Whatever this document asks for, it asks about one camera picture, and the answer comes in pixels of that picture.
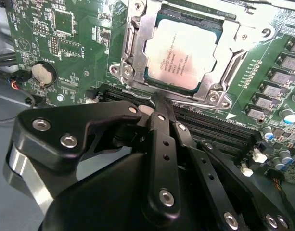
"hole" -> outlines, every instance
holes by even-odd
[[[168,202],[168,201],[170,201],[170,197],[167,195],[167,194],[164,194],[163,195],[163,198]]]
[[[214,180],[214,179],[215,179],[214,176],[211,175],[211,174],[209,174],[208,177],[209,177],[211,180]]]
[[[167,160],[167,161],[170,160],[170,157],[169,157],[168,155],[166,155],[166,154],[163,155],[163,158],[164,158],[165,160]]]

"cable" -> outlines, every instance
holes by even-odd
[[[0,67],[2,67],[2,66],[15,66],[15,65],[17,65],[17,60],[15,60],[15,59],[9,59],[9,60],[5,60],[5,61],[0,62]]]
[[[287,196],[286,196],[285,192],[283,191],[283,189],[281,187],[280,181],[278,179],[273,179],[273,182],[275,184],[276,189],[279,192],[279,195],[281,197],[283,206],[285,207],[287,213],[290,215],[290,217],[292,219],[293,227],[294,227],[294,230],[295,230],[295,210],[294,210],[292,204],[287,199]]]
[[[16,54],[15,52],[7,53],[7,54],[0,54],[0,61],[6,61],[9,59],[15,59]]]
[[[31,99],[31,105],[30,105],[29,109],[33,109],[34,106],[35,106],[35,103],[36,103],[36,102],[35,102],[35,98],[34,98],[30,93],[28,93],[27,91],[25,91],[25,90],[23,90],[23,89],[20,89],[20,88],[18,87],[18,85],[16,84],[15,81],[12,81],[12,82],[11,82],[11,86],[12,86],[12,87],[13,87],[13,86],[14,86],[14,87],[17,87],[17,89],[16,89],[16,88],[14,88],[14,89],[16,89],[17,91],[21,92],[22,94],[24,94],[25,96],[27,96],[28,98]],[[16,116],[15,116],[15,117],[12,117],[12,118],[9,118],[9,119],[2,119],[2,120],[0,120],[0,125],[14,122],[15,119],[16,119]]]
[[[0,31],[0,40],[4,41],[5,43],[13,46],[13,39],[10,35],[4,34]]]

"silver metal part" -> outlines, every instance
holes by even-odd
[[[23,178],[44,214],[62,190],[77,182],[75,173],[68,178],[51,175],[44,166],[26,157],[15,146],[11,150],[8,164]]]
[[[178,127],[183,131],[187,130],[186,127],[182,124],[178,124]]]
[[[271,215],[267,214],[267,215],[265,216],[265,219],[266,219],[267,223],[268,223],[270,226],[272,226],[273,228],[276,229],[276,228],[278,227],[277,222],[275,221],[275,219],[274,219]]]
[[[159,192],[159,199],[166,207],[172,207],[174,205],[174,197],[167,190],[161,190]]]
[[[223,216],[226,223],[230,226],[232,230],[238,230],[238,223],[231,213],[226,212]]]
[[[62,95],[62,94],[58,94],[58,95],[56,96],[56,99],[57,99],[58,101],[62,102],[62,101],[65,100],[65,96]]]
[[[32,122],[34,129],[38,131],[48,131],[51,128],[51,124],[44,119],[36,119]]]
[[[282,217],[280,217],[280,216],[278,216],[277,218],[278,218],[279,222],[280,222],[280,223],[281,223],[286,229],[288,229],[288,224],[286,223],[286,221],[285,221]]]
[[[134,107],[129,107],[129,110],[130,110],[132,113],[137,113],[137,109],[135,109]]]
[[[66,148],[74,148],[77,146],[78,140],[74,136],[67,134],[67,135],[63,135],[60,138],[60,143],[62,146],[66,147]]]
[[[197,4],[195,0],[188,0],[188,2]],[[144,48],[148,40],[153,40],[157,14],[162,5],[215,18],[222,22],[222,34],[213,52],[217,63],[212,71],[204,74],[198,91],[194,95],[182,95],[150,85],[145,81],[144,73],[148,56]],[[112,64],[109,68],[110,73],[122,84],[132,88],[149,93],[165,92],[167,97],[175,103],[200,108],[229,109],[232,101],[226,92],[248,51],[255,43],[271,39],[275,29],[268,22],[262,21],[259,12],[253,10],[249,13],[245,6],[220,0],[204,1],[200,5],[235,15],[236,19],[227,19],[224,16],[190,9],[167,1],[130,0],[121,62]]]

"bolt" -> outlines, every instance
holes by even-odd
[[[172,207],[174,205],[174,197],[167,190],[161,190],[159,192],[159,199],[166,207]]]
[[[210,150],[213,149],[213,146],[212,146],[210,143],[206,143],[205,145],[206,145],[206,147],[207,147],[208,149],[210,149]]]
[[[273,217],[272,217],[271,215],[267,214],[267,215],[265,216],[265,219],[266,219],[266,221],[268,222],[268,224],[269,224],[270,226],[272,226],[273,228],[276,229],[276,228],[278,227],[277,222],[273,219]]]
[[[51,124],[44,119],[36,119],[32,122],[34,129],[38,131],[48,131],[51,128]]]
[[[266,28],[262,30],[262,37],[266,38],[271,34],[271,30]]]
[[[65,100],[65,96],[63,96],[62,94],[58,94],[58,95],[56,96],[56,99],[57,99],[58,101],[62,102],[62,101]]]
[[[117,69],[117,67],[115,67],[115,66],[112,66],[112,67],[110,68],[110,70],[111,70],[111,73],[112,73],[112,74],[116,74],[116,73],[118,72],[118,69]]]
[[[132,113],[137,113],[137,109],[135,109],[134,107],[129,107],[129,110],[132,112]]]
[[[229,106],[230,106],[230,102],[228,102],[228,101],[225,101],[222,103],[222,107],[224,107],[224,108],[227,108]]]
[[[60,143],[62,146],[66,147],[66,148],[74,148],[77,146],[78,141],[74,136],[71,135],[63,135],[60,138]]]
[[[158,118],[161,119],[162,121],[165,121],[166,118],[164,118],[163,115],[158,115]]]
[[[232,230],[238,230],[238,223],[235,219],[235,217],[233,217],[233,215],[229,212],[226,212],[224,214],[224,219],[226,221],[226,223],[231,227]]]
[[[285,228],[288,229],[288,224],[285,222],[285,220],[282,217],[278,216],[278,220]]]
[[[178,124],[178,127],[179,127],[181,130],[183,130],[183,131],[187,130],[186,127],[183,126],[182,124]]]

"mounting hole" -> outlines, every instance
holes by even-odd
[[[166,141],[163,141],[163,144],[164,144],[166,147],[169,146],[168,142],[166,142]]]
[[[165,160],[167,160],[167,161],[170,160],[170,157],[169,157],[167,154],[164,154],[164,155],[163,155],[163,158],[164,158]]]
[[[265,28],[262,30],[262,37],[267,38],[271,34],[271,30],[268,28]]]
[[[208,177],[209,177],[211,180],[214,180],[214,179],[215,179],[214,176],[211,175],[211,174],[209,174]]]
[[[117,67],[115,67],[115,66],[111,67],[111,72],[112,72],[113,74],[116,74],[116,73],[118,72]]]
[[[257,120],[257,124],[263,124],[264,123],[264,120],[263,119],[258,119]]]

